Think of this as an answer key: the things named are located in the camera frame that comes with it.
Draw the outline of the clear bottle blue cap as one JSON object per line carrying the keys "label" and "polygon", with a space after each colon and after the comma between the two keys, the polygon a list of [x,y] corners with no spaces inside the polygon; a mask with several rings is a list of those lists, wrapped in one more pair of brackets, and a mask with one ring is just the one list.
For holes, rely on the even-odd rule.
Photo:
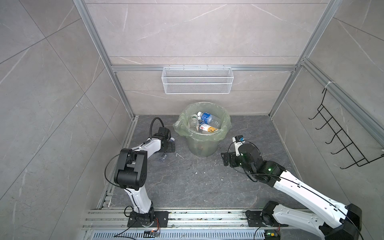
{"label": "clear bottle blue cap", "polygon": [[[171,137],[170,141],[174,142],[175,139],[173,137]],[[160,162],[165,162],[166,158],[167,158],[167,154],[166,153],[162,153],[162,155],[159,157],[159,161]]]}

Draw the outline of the small beige label package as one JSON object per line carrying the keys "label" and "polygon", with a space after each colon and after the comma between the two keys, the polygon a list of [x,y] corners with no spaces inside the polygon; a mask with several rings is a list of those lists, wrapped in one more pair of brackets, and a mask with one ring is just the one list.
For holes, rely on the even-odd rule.
{"label": "small beige label package", "polygon": [[200,127],[199,127],[199,131],[202,133],[202,134],[213,134],[217,131],[218,129],[210,126],[210,125],[207,125],[207,124],[201,124]]}

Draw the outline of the blue label bottle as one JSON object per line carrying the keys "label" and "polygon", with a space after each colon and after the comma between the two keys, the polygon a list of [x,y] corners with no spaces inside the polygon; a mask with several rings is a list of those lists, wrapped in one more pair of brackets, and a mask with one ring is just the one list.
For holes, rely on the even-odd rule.
{"label": "blue label bottle", "polygon": [[202,121],[202,123],[207,124],[211,127],[220,129],[222,126],[222,120],[212,114],[209,114],[207,112],[198,112],[197,116],[198,119]]}

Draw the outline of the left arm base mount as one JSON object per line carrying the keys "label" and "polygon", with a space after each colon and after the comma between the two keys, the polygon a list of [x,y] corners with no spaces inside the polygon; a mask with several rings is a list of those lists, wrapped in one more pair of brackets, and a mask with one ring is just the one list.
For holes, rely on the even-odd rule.
{"label": "left arm base mount", "polygon": [[131,212],[128,219],[127,227],[133,228],[165,228],[168,226],[169,212],[167,211],[155,211],[147,214],[138,214]]}

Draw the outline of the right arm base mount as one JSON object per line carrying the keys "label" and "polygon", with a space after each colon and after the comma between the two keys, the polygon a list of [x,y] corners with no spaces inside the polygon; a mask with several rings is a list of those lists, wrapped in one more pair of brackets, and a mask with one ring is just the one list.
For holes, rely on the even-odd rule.
{"label": "right arm base mount", "polygon": [[273,210],[245,212],[249,227],[288,227],[288,225],[279,224],[273,217],[273,213]]}

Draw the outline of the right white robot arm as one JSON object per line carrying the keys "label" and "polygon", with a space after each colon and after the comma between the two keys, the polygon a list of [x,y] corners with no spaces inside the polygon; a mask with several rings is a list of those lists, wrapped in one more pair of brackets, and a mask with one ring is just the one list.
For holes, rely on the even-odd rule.
{"label": "right white robot arm", "polygon": [[224,165],[247,176],[252,182],[266,184],[298,201],[308,212],[294,210],[269,201],[260,212],[262,226],[288,225],[312,233],[323,240],[362,239],[362,210],[345,205],[313,189],[274,161],[265,161],[251,142],[234,140],[233,152],[221,154]]}

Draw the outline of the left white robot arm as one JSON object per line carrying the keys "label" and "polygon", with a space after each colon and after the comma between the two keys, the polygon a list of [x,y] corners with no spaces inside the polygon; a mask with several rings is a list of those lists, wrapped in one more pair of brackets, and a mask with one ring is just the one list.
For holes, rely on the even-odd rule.
{"label": "left white robot arm", "polygon": [[122,149],[116,164],[114,183],[124,189],[133,203],[137,214],[148,214],[153,208],[145,182],[148,173],[148,158],[155,153],[175,152],[168,128],[160,127],[158,132],[133,149]]}

